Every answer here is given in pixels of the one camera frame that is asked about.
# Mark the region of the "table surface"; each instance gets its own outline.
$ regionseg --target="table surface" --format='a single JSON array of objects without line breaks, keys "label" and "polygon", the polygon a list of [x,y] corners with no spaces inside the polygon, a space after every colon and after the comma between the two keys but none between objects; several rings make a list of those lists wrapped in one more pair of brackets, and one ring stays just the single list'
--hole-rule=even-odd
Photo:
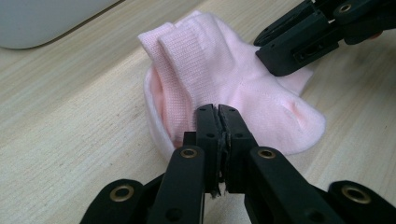
[{"label": "table surface", "polygon": [[[251,43],[299,1],[124,1],[39,48],[0,49],[0,223],[79,223],[106,184],[148,183],[167,162],[145,120],[150,59],[137,35],[195,9]],[[396,32],[310,65],[302,97],[326,133],[288,156],[313,185],[361,183],[396,205]],[[205,201],[205,223],[249,223],[243,195]]]}]

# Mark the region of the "wooden table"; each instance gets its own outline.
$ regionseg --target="wooden table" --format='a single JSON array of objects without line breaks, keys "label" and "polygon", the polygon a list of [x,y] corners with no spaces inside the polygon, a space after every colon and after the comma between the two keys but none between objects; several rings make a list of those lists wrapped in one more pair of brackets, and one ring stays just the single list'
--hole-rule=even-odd
[{"label": "wooden table", "polygon": [[[148,183],[167,162],[145,120],[150,59],[137,35],[195,9],[247,42],[299,1],[124,1],[51,44],[0,49],[0,223],[79,223],[106,184]],[[396,205],[396,32],[311,64],[302,97],[327,118],[288,156],[313,185],[352,180]],[[205,223],[249,223],[242,195],[206,200]]]}]

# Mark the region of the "bolt hole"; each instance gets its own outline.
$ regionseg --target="bolt hole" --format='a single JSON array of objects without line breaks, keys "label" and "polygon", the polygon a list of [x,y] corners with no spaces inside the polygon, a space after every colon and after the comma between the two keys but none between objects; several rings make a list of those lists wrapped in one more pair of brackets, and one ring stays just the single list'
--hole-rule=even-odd
[{"label": "bolt hole", "polygon": [[134,188],[130,185],[121,185],[110,192],[110,199],[113,202],[121,203],[130,199],[134,195]]},{"label": "bolt hole", "polygon": [[180,152],[180,155],[182,157],[184,157],[184,158],[187,158],[187,159],[194,158],[194,157],[197,156],[197,154],[198,154],[198,152],[195,149],[192,149],[192,148],[183,149]]},{"label": "bolt hole", "polygon": [[341,188],[341,192],[346,196],[349,200],[355,203],[370,203],[371,197],[361,189],[355,188],[353,186],[343,186]]},{"label": "bolt hole", "polygon": [[273,159],[276,156],[276,154],[271,150],[261,149],[261,150],[259,150],[259,156],[261,156],[265,159]]},{"label": "bolt hole", "polygon": [[166,212],[165,216],[168,221],[177,222],[181,220],[181,217],[183,216],[183,211],[178,208],[171,208]]}]

